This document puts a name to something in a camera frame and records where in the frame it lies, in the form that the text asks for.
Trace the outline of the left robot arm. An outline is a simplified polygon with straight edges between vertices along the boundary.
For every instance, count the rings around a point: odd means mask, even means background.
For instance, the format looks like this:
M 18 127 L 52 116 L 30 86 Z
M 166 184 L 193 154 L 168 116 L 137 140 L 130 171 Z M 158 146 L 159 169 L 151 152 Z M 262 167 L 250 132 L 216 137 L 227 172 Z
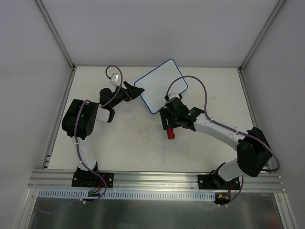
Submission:
M 78 158 L 71 184 L 73 187 L 101 188 L 109 184 L 105 179 L 110 176 L 99 173 L 89 136 L 93 133 L 95 122 L 112 122 L 116 105 L 122 101 L 134 100 L 145 91 L 126 81 L 123 85 L 125 87 L 116 86 L 115 91 L 109 88 L 101 89 L 99 103 L 73 99 L 64 115 L 61 127 L 72 140 Z

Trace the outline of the blue framed whiteboard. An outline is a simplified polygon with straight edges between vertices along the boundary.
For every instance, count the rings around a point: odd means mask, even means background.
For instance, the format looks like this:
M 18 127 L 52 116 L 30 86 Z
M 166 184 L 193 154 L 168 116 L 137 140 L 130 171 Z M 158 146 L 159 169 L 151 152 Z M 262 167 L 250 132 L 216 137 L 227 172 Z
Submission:
M 152 114 L 156 114 L 165 104 L 165 96 L 168 88 L 170 93 L 182 94 L 188 89 L 184 79 L 180 79 L 171 85 L 182 73 L 173 59 L 168 59 L 158 67 L 149 71 L 146 75 L 135 81 L 134 86 L 143 88 L 141 98 Z

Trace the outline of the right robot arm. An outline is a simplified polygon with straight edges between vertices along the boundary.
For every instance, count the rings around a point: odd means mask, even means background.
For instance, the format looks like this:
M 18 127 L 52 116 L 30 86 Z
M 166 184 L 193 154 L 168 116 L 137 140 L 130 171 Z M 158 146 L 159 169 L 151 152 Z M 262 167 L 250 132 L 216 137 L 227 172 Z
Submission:
M 244 175 L 257 177 L 272 157 L 270 146 L 259 128 L 253 127 L 243 132 L 236 127 L 218 123 L 208 118 L 202 109 L 189 109 L 177 97 L 165 103 L 160 116 L 168 139 L 174 139 L 173 130 L 182 127 L 207 134 L 236 151 L 236 158 L 222 163 L 207 178 L 200 180 L 200 187 L 207 185 L 209 188 L 223 189 L 235 178 Z

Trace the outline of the red bone-shaped eraser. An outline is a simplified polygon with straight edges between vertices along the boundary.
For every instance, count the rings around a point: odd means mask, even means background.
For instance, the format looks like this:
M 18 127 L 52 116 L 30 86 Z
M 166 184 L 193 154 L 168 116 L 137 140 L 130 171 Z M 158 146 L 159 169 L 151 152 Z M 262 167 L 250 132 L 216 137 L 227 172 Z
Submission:
M 168 139 L 175 139 L 175 134 L 172 127 L 168 127 L 166 132 Z

